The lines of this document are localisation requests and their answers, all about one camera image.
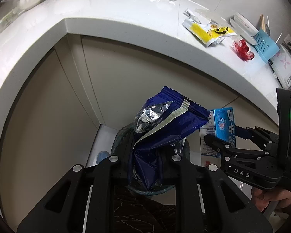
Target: silver bolt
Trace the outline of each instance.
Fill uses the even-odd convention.
[[[180,155],[173,155],[171,158],[173,161],[180,161],[182,159]]]
[[[111,162],[118,161],[118,156],[113,155],[113,156],[109,157],[109,161],[111,161]]]
[[[82,166],[80,166],[80,165],[76,165],[76,166],[74,166],[74,167],[72,168],[72,170],[73,170],[74,172],[79,172],[79,171],[82,170]]]
[[[216,165],[209,165],[208,168],[212,172],[215,172],[216,170],[218,170],[218,167]]]

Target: kitchen counter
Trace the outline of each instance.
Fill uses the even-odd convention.
[[[240,60],[228,38],[206,48],[182,26],[186,8],[204,7],[190,0],[46,0],[20,15],[0,34],[0,138],[25,80],[67,33],[117,40],[182,61],[226,84],[278,124],[279,84],[268,65],[253,47],[255,58]]]

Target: white rice cooker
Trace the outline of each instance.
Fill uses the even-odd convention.
[[[291,87],[291,48],[286,44],[280,45],[279,52],[271,59],[272,68],[283,88]]]

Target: blue utensil holder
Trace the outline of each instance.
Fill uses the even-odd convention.
[[[265,63],[279,52],[277,44],[262,29],[253,38],[257,41],[257,45],[254,47]]]

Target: crumpled red plastic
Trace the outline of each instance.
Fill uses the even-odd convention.
[[[252,60],[254,58],[254,53],[249,51],[249,47],[244,39],[239,42],[234,41],[233,50],[243,61]]]

